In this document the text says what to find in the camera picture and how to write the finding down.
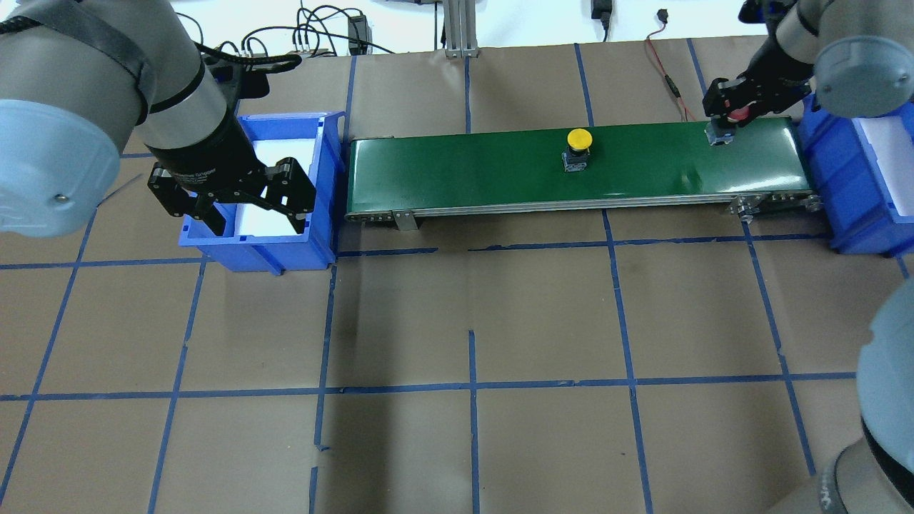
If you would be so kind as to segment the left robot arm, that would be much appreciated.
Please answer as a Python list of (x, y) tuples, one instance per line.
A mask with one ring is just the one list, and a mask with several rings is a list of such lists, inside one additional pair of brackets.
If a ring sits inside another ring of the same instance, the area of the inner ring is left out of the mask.
[(135, 136), (170, 216), (221, 236), (218, 205), (248, 204), (304, 232), (316, 186), (294, 158), (258, 159), (206, 56), (260, 63), (196, 43), (167, 1), (20, 1), (2, 21), (2, 231), (87, 224)]

